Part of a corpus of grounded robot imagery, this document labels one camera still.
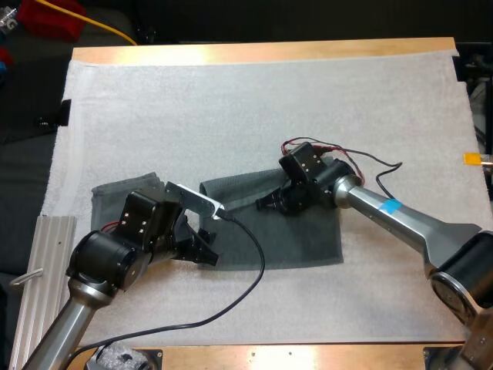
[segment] dark gray towel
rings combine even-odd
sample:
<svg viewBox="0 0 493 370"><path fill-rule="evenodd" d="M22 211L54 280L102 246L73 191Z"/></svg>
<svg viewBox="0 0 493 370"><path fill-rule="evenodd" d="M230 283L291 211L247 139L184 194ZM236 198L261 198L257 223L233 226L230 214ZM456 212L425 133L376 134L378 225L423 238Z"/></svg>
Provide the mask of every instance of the dark gray towel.
<svg viewBox="0 0 493 370"><path fill-rule="evenodd" d="M143 187L155 187L164 192L164 183L154 172L92 189L91 229L98 230L108 222L119 220L127 195Z"/></svg>
<svg viewBox="0 0 493 370"><path fill-rule="evenodd" d="M206 181L200 184L200 192L221 202L251 229L262 245L267 268L342 263L337 210L314 206L298 216L285 216L275 210L256 209L256 199L286 181L281 169L268 170ZM226 271L258 268L258 253L251 239L237 226L210 218L201 218L200 226L216 233L211 248L220 258L214 268Z"/></svg>

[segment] black wire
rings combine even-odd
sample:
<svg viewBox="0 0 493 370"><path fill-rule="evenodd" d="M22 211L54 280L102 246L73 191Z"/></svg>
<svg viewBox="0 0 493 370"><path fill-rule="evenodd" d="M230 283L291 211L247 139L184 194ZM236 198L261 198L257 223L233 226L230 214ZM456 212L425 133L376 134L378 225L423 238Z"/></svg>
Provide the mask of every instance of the black wire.
<svg viewBox="0 0 493 370"><path fill-rule="evenodd" d="M375 177L375 181L377 181L377 184L378 186L382 189L382 191L385 193L385 195L387 195L389 198L391 199L394 199L394 196L391 194L390 191L387 190L387 188L382 184L380 178L383 176L383 175L387 175L389 173L392 173L396 170L398 170L401 166L402 166L402 162L397 162L397 163L389 163L389 162L385 162L384 160L381 160L380 158L377 158L376 156L374 156L373 154L369 154L367 152L363 152L361 150L354 150L354 149L348 149L348 148L344 148L342 146L340 146L339 144L334 144L334 143L327 143L325 141L320 141L320 140L317 140L317 139L314 139L313 137L309 137L309 136L300 136L300 137L295 137L294 139L290 139L288 141L285 141L283 143L283 145L286 145L288 143L291 143L293 142L294 140L311 140L312 143L320 143L320 144L324 144L324 145L329 145L329 146L336 146L336 147L339 147L341 148L342 150L345 150L346 152L348 153L354 153L354 154L359 154L361 156L367 156L368 158L371 158L372 160L375 160L377 161L378 163L380 164L383 164L384 166L387 166L387 167L392 167L390 170L386 170L384 172L380 172L376 177Z"/></svg>
<svg viewBox="0 0 493 370"><path fill-rule="evenodd" d="M257 248L260 257L260 270L255 281L233 303L231 303L229 306L226 306L223 310L217 312L216 314L213 314L212 316L206 318L205 320L191 322L189 324L169 325L169 326L162 326L160 328L136 331L133 333L128 333L113 338L105 339L104 341L98 341L96 343L92 343L91 345L85 345L79 348L69 357L69 360L67 361L67 365L65 366L65 370L69 367L69 365L74 360L74 358L76 358L81 353L88 351L89 349L101 347L103 345L110 345L114 341L122 341L124 339L129 339L129 338L142 337L144 335L161 333L163 331L198 328L199 326L204 326L206 324L209 324L211 321L214 321L220 318L221 316L223 316L224 314L226 314L227 312L231 311L231 309L237 306L260 283L260 280L262 279L263 276L263 272L265 271L265 256L263 254L263 250L262 247L260 246L259 241L255 237L255 235L253 235L253 233L248 229L248 227L246 227L242 222L238 221L234 216L228 214L226 211L220 210L220 212L217 213L217 216L221 217L226 221L233 222L239 227L241 227L243 231L245 231L245 233L255 243L255 247Z"/></svg>

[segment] wooden table edge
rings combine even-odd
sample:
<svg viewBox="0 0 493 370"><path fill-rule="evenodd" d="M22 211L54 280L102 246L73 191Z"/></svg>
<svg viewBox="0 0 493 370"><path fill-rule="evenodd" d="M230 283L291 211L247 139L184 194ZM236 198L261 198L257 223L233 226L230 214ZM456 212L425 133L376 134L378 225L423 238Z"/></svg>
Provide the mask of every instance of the wooden table edge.
<svg viewBox="0 0 493 370"><path fill-rule="evenodd" d="M122 66L204 66L301 59L395 56L455 49L451 37L247 44L145 45L75 48L72 60Z"/></svg>

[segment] wooden board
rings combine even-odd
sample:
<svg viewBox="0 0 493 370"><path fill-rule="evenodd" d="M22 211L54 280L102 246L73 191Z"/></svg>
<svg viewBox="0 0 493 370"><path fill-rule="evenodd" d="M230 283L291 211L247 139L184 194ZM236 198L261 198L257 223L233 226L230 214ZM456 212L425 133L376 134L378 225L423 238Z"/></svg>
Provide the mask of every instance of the wooden board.
<svg viewBox="0 0 493 370"><path fill-rule="evenodd" d="M437 345L213 345L167 347L165 370L422 370L424 347ZM79 370L92 352L69 367Z"/></svg>
<svg viewBox="0 0 493 370"><path fill-rule="evenodd" d="M201 66L392 56L448 49L455 49L453 38L77 48L72 59L126 66ZM166 370L422 370L425 346L430 345L221 345L161 349ZM82 369L91 354L81 354L69 369Z"/></svg>
<svg viewBox="0 0 493 370"><path fill-rule="evenodd" d="M138 66L201 66L235 62L393 56L455 49L453 38L378 39L258 44L152 45L76 48L81 62Z"/></svg>

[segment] metal bracket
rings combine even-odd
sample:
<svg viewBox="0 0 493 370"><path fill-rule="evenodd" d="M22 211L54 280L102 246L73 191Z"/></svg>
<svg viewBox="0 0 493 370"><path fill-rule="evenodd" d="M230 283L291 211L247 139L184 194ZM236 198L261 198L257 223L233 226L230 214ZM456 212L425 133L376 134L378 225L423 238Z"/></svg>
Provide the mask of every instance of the metal bracket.
<svg viewBox="0 0 493 370"><path fill-rule="evenodd" d="M17 288L24 285L8 367L11 370L22 368L65 303L65 269L74 231L75 217L38 217L28 273L10 283Z"/></svg>
<svg viewBox="0 0 493 370"><path fill-rule="evenodd" d="M98 358L104 351L106 346L99 347L94 355L86 362L84 370L108 370L108 368L98 364ZM142 370L163 370L163 351L160 349L136 349L134 351L142 353L147 358L147 364L145 367L140 367Z"/></svg>
<svg viewBox="0 0 493 370"><path fill-rule="evenodd" d="M181 184L166 183L166 192L177 195L182 208L191 210L202 217L212 217L214 220L219 220L216 213L219 209L224 209L224 206L217 200L206 197Z"/></svg>

